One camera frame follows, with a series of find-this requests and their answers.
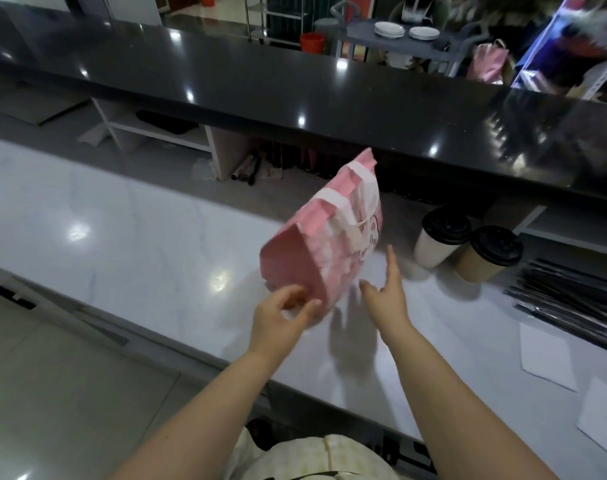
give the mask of gray plastic table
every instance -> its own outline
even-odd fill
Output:
[[[340,9],[350,5],[353,8],[352,20],[346,23]],[[480,22],[472,22],[465,25],[459,32],[452,33],[442,31],[439,37],[431,41],[422,41],[412,38],[408,35],[408,30],[416,25],[403,24],[406,34],[399,38],[386,38],[377,35],[374,32],[374,24],[380,20],[374,18],[362,19],[359,6],[351,0],[342,0],[330,8],[332,16],[339,22],[337,28],[337,40],[347,42],[347,58],[352,60],[355,45],[376,48],[378,50],[387,50],[398,54],[412,55],[421,59],[431,59],[434,61],[447,62],[448,67],[445,70],[447,77],[454,77],[459,69],[459,65],[470,50],[472,44],[488,39],[488,29]],[[470,35],[476,28],[481,29],[481,34]],[[335,56],[341,56],[341,43],[337,44]]]

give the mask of black cup lid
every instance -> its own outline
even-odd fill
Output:
[[[468,242],[472,232],[468,218],[449,207],[439,207],[428,212],[421,225],[436,242],[452,246]]]
[[[514,266],[523,257],[523,243],[505,227],[475,229],[470,236],[470,245],[479,256],[497,266]]]

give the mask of white bag handle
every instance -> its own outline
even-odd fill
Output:
[[[359,228],[374,216],[379,207],[379,185],[372,172],[361,163],[353,160],[345,166],[351,169],[363,181],[363,185],[359,185],[356,190],[360,193],[360,198],[364,202],[365,218],[361,222],[357,222],[352,204],[347,197],[336,190],[323,188],[315,193],[312,200],[324,200],[337,208],[336,216],[339,217],[344,225],[353,251],[361,252],[368,247],[369,241],[367,240],[367,232],[362,233]]]

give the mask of black granite counter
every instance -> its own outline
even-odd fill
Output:
[[[0,73],[503,194],[607,207],[607,105],[0,3]]]

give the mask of white napkin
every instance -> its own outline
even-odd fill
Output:
[[[596,377],[590,380],[577,428],[607,451],[607,386]]]
[[[568,343],[524,323],[521,323],[521,367],[533,376],[577,390]]]

